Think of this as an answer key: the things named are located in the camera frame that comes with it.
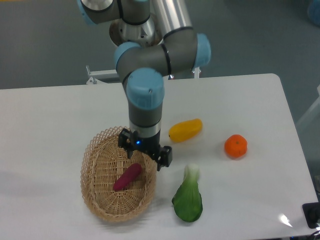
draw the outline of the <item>green vegetable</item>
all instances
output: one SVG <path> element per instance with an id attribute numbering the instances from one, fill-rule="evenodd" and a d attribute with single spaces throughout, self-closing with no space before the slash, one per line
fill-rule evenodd
<path id="1" fill-rule="evenodd" d="M 203 206 L 198 188 L 200 175 L 197 164 L 188 164 L 184 168 L 183 183 L 172 198 L 175 214 L 185 222 L 194 222 L 201 216 Z"/>

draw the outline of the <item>yellow pepper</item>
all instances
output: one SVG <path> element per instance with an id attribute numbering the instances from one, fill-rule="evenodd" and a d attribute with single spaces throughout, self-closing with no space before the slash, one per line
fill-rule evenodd
<path id="1" fill-rule="evenodd" d="M 179 122 L 169 130 L 169 138 L 174 142 L 183 142 L 193 138 L 202 130 L 203 124 L 199 118 Z"/>

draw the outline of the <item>woven basket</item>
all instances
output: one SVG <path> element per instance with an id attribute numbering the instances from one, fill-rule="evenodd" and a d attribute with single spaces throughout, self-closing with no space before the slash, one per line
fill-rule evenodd
<path id="1" fill-rule="evenodd" d="M 130 159 L 118 147 L 123 128 L 102 131 L 91 140 L 82 162 L 81 192 L 85 204 L 99 218 L 123 222 L 141 214 L 154 197 L 157 164 L 148 155 L 134 151 Z M 121 191 L 114 191 L 115 181 L 133 163 L 142 166 L 142 173 Z"/>

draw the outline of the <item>metal stand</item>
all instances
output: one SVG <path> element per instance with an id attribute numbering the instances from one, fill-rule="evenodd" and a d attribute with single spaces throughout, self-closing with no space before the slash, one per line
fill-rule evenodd
<path id="1" fill-rule="evenodd" d="M 298 133 L 301 133 L 317 117 L 317 115 L 320 114 L 320 85 L 317 87 L 317 90 L 319 97 L 295 124 Z"/>
<path id="2" fill-rule="evenodd" d="M 85 66 L 87 75 L 89 77 L 89 80 L 86 82 L 87 85 L 91 84 L 105 84 L 106 82 L 101 81 L 99 79 L 107 80 L 107 79 L 116 79 L 119 78 L 119 75 L 116 70 L 103 70 L 103 71 L 90 71 L 89 66 Z M 200 78 L 201 69 L 200 67 L 196 67 L 192 70 L 192 73 L 194 74 L 194 78 L 198 79 Z M 175 76 L 173 74 L 170 74 L 168 76 L 164 76 L 164 79 L 172 80 Z"/>

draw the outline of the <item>toy vegetable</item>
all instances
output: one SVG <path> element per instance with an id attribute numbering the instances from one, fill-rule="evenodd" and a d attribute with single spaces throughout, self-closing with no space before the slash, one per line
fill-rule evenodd
<path id="1" fill-rule="evenodd" d="M 115 181 L 113 190 L 119 191 L 125 188 L 129 183 L 135 180 L 142 172 L 142 167 L 139 163 L 130 165 L 125 172 Z"/>
<path id="2" fill-rule="evenodd" d="M 172 198 L 175 214 L 185 222 L 194 222 L 201 216 L 203 206 L 198 188 L 200 175 L 197 164 L 188 164 L 184 168 L 184 178 L 181 186 Z"/>

